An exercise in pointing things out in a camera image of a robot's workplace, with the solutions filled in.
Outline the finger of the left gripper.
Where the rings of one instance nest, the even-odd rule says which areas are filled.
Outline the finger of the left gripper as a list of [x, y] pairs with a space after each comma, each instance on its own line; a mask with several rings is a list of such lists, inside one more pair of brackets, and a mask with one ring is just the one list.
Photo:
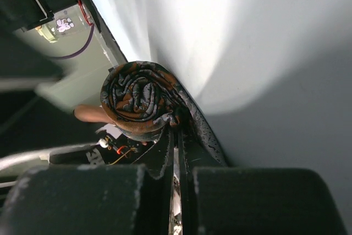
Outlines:
[[91, 125], [36, 93], [66, 71], [13, 34], [1, 31], [1, 157], [98, 141]]

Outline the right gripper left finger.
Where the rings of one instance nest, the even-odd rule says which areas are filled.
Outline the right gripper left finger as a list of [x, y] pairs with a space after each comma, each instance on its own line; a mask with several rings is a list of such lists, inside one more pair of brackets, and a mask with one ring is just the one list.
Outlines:
[[168, 234], [174, 133], [132, 165], [37, 166], [1, 213], [1, 234]]

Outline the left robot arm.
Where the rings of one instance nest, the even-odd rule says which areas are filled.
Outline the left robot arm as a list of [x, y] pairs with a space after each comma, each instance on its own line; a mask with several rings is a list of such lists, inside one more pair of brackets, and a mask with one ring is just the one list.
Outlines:
[[98, 137], [77, 120], [35, 93], [42, 83], [65, 77], [57, 57], [49, 57], [14, 35], [53, 19], [45, 0], [1, 0], [1, 157], [93, 143]]

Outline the orange grey patterned tie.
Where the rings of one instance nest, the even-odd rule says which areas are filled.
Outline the orange grey patterned tie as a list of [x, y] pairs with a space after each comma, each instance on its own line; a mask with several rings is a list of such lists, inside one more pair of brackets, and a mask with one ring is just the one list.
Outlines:
[[157, 141], [166, 128], [184, 128], [212, 158], [227, 164], [195, 102], [160, 64], [136, 61], [117, 66], [103, 82], [100, 101], [109, 120], [133, 140]]

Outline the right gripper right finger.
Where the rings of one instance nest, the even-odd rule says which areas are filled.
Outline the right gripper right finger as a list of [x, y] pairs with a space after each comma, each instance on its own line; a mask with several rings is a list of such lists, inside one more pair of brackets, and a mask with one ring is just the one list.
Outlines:
[[323, 179], [302, 168], [218, 164], [178, 133], [184, 234], [346, 234]]

